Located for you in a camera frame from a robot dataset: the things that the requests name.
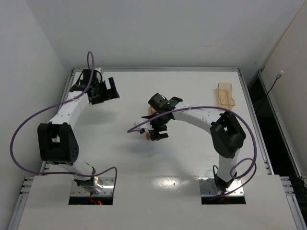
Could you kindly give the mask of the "long wooden block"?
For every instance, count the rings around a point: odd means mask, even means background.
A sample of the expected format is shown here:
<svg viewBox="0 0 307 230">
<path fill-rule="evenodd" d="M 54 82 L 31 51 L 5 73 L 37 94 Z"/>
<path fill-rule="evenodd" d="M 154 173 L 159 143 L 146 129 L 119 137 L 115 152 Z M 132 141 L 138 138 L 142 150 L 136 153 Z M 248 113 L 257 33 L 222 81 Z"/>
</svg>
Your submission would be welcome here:
<svg viewBox="0 0 307 230">
<path fill-rule="evenodd" d="M 153 107 L 149 106 L 149 115 L 153 115 L 155 113 L 156 113 L 156 110 Z"/>
</svg>

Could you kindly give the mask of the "amber transparent plastic bin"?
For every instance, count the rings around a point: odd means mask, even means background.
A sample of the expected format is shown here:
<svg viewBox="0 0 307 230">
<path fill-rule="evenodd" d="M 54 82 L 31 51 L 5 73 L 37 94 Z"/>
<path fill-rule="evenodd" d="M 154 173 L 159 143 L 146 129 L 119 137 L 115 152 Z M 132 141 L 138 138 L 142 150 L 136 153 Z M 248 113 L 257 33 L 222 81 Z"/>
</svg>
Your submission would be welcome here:
<svg viewBox="0 0 307 230">
<path fill-rule="evenodd" d="M 232 110 L 235 106 L 235 101 L 232 97 L 232 84 L 218 83 L 216 88 L 216 99 L 218 107 Z"/>
</svg>

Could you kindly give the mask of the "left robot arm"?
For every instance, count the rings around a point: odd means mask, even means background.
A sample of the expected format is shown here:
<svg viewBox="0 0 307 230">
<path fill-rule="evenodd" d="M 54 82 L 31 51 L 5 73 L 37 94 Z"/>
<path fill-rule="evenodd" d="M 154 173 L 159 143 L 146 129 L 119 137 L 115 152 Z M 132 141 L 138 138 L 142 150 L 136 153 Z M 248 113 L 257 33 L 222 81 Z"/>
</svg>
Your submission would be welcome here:
<svg viewBox="0 0 307 230">
<path fill-rule="evenodd" d="M 77 186 L 95 195 L 102 192 L 103 181 L 95 168 L 81 159 L 73 128 L 86 106 L 119 98 L 114 79 L 110 77 L 108 81 L 110 88 L 100 71 L 82 70 L 69 90 L 67 102 L 52 119 L 37 128 L 41 159 L 71 173 Z"/>
</svg>

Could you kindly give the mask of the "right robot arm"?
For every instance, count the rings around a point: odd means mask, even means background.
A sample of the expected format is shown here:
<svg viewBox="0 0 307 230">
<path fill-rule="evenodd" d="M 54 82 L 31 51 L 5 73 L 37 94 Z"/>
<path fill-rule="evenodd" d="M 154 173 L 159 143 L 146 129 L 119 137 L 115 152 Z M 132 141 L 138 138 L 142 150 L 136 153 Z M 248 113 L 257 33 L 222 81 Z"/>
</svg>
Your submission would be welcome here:
<svg viewBox="0 0 307 230">
<path fill-rule="evenodd" d="M 225 192 L 233 182 L 233 177 L 237 175 L 236 170 L 230 171 L 236 165 L 238 153 L 246 139 L 246 134 L 236 117 L 228 111 L 219 113 L 206 109 L 190 109 L 189 104 L 182 99 L 172 97 L 168 100 L 159 93 L 152 96 L 148 104 L 155 110 L 153 114 L 147 116 L 148 119 L 168 111 L 187 108 L 151 121 L 149 135 L 152 141 L 168 137 L 166 125 L 170 120 L 189 123 L 211 135 L 214 149 L 219 154 L 214 180 L 216 187 Z"/>
</svg>

